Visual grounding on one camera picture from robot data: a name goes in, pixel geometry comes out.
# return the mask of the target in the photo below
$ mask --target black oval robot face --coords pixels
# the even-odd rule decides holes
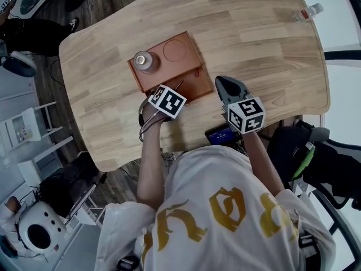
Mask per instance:
[[[46,249],[50,246],[50,236],[47,230],[40,225],[31,225],[28,228],[28,237],[30,242],[39,249]]]

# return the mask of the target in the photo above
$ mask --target plastic bottle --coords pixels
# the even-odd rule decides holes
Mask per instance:
[[[307,7],[305,9],[302,9],[301,11],[296,12],[293,15],[293,19],[296,22],[305,22],[309,21],[313,17],[315,17],[316,14],[323,12],[323,7],[320,3],[316,3],[310,7]]]

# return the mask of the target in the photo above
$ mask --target wooden table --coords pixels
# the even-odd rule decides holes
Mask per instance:
[[[127,64],[138,51],[185,30],[214,83],[243,81],[266,107],[266,125],[329,109],[328,78],[312,23],[296,24],[303,0],[136,0],[60,45],[61,70],[85,145],[101,171],[141,156],[138,108],[145,98]],[[207,145],[223,124],[216,90],[164,123],[164,151]]]

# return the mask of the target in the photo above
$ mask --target black and white marker cube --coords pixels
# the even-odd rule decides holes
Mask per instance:
[[[265,108],[258,97],[228,105],[228,122],[241,134],[262,128],[265,116]]]
[[[165,85],[160,85],[154,95],[151,95],[148,102],[156,109],[175,119],[187,99]]]

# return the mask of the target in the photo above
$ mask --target yellow graphic print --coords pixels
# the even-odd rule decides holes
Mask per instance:
[[[278,204],[274,203],[270,199],[270,194],[263,193],[260,197],[261,204],[265,208],[264,213],[261,215],[261,219],[259,221],[262,231],[265,234],[266,237],[271,237],[273,234],[277,233],[283,226],[286,226],[288,224],[292,224],[293,226],[293,235],[289,239],[289,241],[292,241],[296,238],[298,238],[298,230],[293,225],[291,218],[286,213],[286,211]],[[274,223],[272,219],[271,212],[274,208],[279,207],[281,209],[281,226],[278,226]]]
[[[172,205],[169,208],[164,209],[157,215],[158,220],[158,241],[159,241],[159,248],[158,251],[162,251],[164,247],[167,245],[169,240],[169,234],[172,233],[172,230],[169,230],[167,219],[169,217],[178,218],[183,221],[186,226],[187,234],[189,239],[192,239],[196,242],[202,240],[203,236],[207,233],[206,229],[201,229],[197,226],[196,220],[193,218],[192,214],[188,211],[178,209],[181,206],[187,204],[188,200],[186,200],[183,204],[176,204]]]
[[[226,209],[224,213],[221,206],[218,203],[217,196],[225,195],[228,198],[224,199],[223,204]],[[230,216],[233,212],[233,201],[236,203],[239,211],[239,219],[233,220]],[[246,215],[246,208],[244,205],[243,193],[241,190],[234,187],[231,191],[227,191],[225,188],[220,188],[213,196],[209,198],[209,203],[212,208],[213,216],[215,220],[220,223],[223,227],[234,232],[237,227],[241,224],[244,216]]]
[[[144,244],[146,245],[144,247],[144,251],[142,254],[142,264],[144,268],[144,259],[146,258],[146,254],[148,253],[149,249],[153,246],[153,237],[152,233],[147,230],[146,234],[144,235]]]

